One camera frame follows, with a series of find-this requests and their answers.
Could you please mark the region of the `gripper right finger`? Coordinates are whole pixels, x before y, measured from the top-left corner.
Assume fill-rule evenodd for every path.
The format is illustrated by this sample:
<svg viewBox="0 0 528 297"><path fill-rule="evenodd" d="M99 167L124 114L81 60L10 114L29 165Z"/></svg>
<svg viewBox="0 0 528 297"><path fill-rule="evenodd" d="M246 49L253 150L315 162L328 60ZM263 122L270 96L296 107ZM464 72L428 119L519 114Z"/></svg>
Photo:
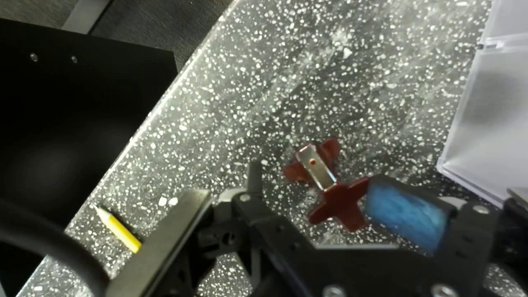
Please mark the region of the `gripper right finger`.
<svg viewBox="0 0 528 297"><path fill-rule="evenodd" d="M483 288L489 263L528 295L528 201L521 188L508 192L497 210L376 175L368 179L365 214L432 255L423 297L497 297Z"/></svg>

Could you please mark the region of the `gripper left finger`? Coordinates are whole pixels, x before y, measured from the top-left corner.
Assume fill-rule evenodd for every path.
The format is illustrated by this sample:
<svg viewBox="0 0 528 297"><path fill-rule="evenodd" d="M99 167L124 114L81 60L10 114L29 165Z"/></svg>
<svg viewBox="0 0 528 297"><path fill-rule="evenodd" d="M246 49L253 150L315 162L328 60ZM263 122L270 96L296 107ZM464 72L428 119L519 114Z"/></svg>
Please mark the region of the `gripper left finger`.
<svg viewBox="0 0 528 297"><path fill-rule="evenodd" d="M239 256L249 297L318 297L300 264L313 250L290 222L264 203L262 166L251 162L247 187L212 205L211 192L185 192L142 249L110 282L105 297L198 297L200 282L226 254Z"/></svg>

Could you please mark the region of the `red spool toy with metal bar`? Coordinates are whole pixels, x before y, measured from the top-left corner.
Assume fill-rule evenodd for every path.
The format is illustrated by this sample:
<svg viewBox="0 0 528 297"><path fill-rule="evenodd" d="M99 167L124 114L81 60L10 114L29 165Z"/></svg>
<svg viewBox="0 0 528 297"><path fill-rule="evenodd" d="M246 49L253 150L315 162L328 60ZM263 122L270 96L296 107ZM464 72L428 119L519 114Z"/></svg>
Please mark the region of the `red spool toy with metal bar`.
<svg viewBox="0 0 528 297"><path fill-rule="evenodd" d="M366 225L358 202L368 191L369 178L351 183L338 180L335 170L340 151L335 138L307 143L294 152L283 174L289 182L303 182L319 190L321 202L307 215L310 224L336 218L347 231L355 232Z"/></svg>

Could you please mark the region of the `white translucent plastic container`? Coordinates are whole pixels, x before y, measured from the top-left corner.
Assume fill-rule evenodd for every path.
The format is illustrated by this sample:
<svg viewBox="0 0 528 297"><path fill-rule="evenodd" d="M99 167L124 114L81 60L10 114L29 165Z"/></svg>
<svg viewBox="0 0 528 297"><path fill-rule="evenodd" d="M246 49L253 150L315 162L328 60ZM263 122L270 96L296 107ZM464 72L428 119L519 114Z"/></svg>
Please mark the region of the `white translucent plastic container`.
<svg viewBox="0 0 528 297"><path fill-rule="evenodd" d="M493 0L437 170L498 207L528 188L528 0Z"/></svg>

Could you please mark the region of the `yellow pencil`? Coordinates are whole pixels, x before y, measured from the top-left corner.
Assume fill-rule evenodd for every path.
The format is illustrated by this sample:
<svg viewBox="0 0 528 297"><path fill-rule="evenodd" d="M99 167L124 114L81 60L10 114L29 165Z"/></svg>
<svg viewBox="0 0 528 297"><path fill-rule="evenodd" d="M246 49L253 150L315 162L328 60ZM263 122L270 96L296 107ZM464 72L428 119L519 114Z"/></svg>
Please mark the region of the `yellow pencil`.
<svg viewBox="0 0 528 297"><path fill-rule="evenodd" d="M125 246L133 252L138 253L142 243L130 232L111 212L95 205L94 209L101 222L119 239Z"/></svg>

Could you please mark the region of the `black metal panel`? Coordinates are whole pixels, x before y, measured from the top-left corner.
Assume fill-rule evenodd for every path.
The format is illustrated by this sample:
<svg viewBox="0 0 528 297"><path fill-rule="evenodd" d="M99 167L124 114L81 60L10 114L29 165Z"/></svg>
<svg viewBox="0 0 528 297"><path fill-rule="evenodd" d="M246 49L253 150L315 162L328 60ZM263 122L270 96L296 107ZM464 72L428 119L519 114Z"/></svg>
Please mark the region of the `black metal panel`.
<svg viewBox="0 0 528 297"><path fill-rule="evenodd" d="M0 201L65 228L176 76L167 49L0 18Z"/></svg>

